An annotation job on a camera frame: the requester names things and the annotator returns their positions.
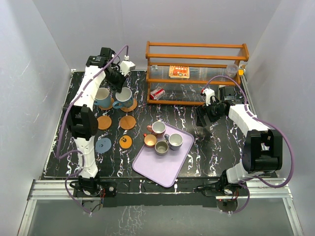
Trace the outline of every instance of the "orange coaster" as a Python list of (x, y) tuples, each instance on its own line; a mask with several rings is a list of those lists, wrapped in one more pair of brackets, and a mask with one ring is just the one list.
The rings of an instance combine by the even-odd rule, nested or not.
[(101, 116), (97, 118), (97, 121), (100, 130), (108, 129), (112, 125), (112, 119), (109, 116)]
[(128, 135), (123, 135), (120, 139), (119, 139), (119, 145), (123, 148), (123, 149), (127, 149), (129, 147), (131, 147), (132, 145), (132, 139), (130, 136)]
[(107, 107), (107, 108), (103, 108), (103, 107), (101, 107), (101, 106), (98, 106), (101, 110), (103, 110), (103, 111), (108, 111), (108, 110), (110, 110), (110, 109), (112, 109), (113, 108), (113, 102), (114, 102), (114, 99), (113, 98), (111, 98), (110, 99), (110, 106), (109, 107)]
[(121, 118), (119, 125), (125, 130), (132, 129), (136, 125), (136, 119), (133, 116), (125, 116)]
[(137, 107), (137, 105), (138, 105), (138, 102), (134, 98), (133, 99), (133, 105), (131, 107), (121, 107), (120, 110), (122, 110), (123, 112), (131, 112)]

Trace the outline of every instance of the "blue coaster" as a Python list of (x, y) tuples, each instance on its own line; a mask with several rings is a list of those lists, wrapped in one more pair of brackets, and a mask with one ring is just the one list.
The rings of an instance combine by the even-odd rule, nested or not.
[(99, 139), (95, 144), (95, 150), (99, 154), (107, 152), (112, 147), (112, 142), (108, 138)]

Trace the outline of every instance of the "wooden shelf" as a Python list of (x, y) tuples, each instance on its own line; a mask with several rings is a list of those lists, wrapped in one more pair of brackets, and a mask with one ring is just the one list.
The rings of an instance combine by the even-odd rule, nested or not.
[[(188, 54), (161, 54), (161, 53), (150, 53), (150, 47), (196, 47), (196, 48), (228, 48), (239, 49), (237, 55), (188, 55)], [(218, 75), (225, 75), (225, 70), (228, 64), (240, 64), (240, 61), (248, 61), (249, 53), (246, 44), (234, 45), (234, 44), (196, 44), (196, 43), (158, 43), (158, 42), (147, 42), (146, 58), (148, 59), (148, 70), (147, 70), (147, 83), (148, 83), (148, 103), (153, 104), (174, 104), (174, 105), (201, 105), (204, 103), (203, 97), (200, 96), (201, 88), (208, 83), (208, 81)], [(204, 60), (231, 60), (227, 64), (208, 64), (208, 63), (176, 63), (176, 62), (154, 62), (154, 59), (204, 59)], [(189, 66), (189, 78), (170, 78), (169, 77), (169, 66)], [(237, 83), (241, 83), (239, 74), (233, 78)], [(155, 89), (154, 86), (161, 86), (164, 84), (165, 87), (172, 86), (198, 86), (199, 94), (193, 94), (189, 100), (186, 97), (181, 97), (178, 94), (180, 91), (176, 91), (177, 100), (172, 97), (167, 99), (167, 96), (163, 97), (158, 101), (151, 100), (149, 98), (150, 90)], [(211, 85), (226, 85), (234, 86), (235, 84), (225, 77), (218, 77), (211, 81)]]

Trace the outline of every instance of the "gray mug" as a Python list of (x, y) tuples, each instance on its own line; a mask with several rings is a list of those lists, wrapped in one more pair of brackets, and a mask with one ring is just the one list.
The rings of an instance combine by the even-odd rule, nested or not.
[(168, 151), (168, 144), (166, 141), (158, 141), (155, 145), (157, 155), (164, 156)]
[(165, 139), (168, 141), (169, 143), (169, 147), (174, 150), (177, 151), (178, 149), (181, 148), (182, 144), (183, 144), (183, 137), (180, 134), (165, 134), (164, 135)]

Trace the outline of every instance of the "pink mug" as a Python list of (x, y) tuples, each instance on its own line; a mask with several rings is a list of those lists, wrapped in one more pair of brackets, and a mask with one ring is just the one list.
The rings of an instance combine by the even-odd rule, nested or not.
[(147, 130), (160, 139), (164, 137), (166, 125), (162, 121), (156, 121), (153, 125), (148, 125)]

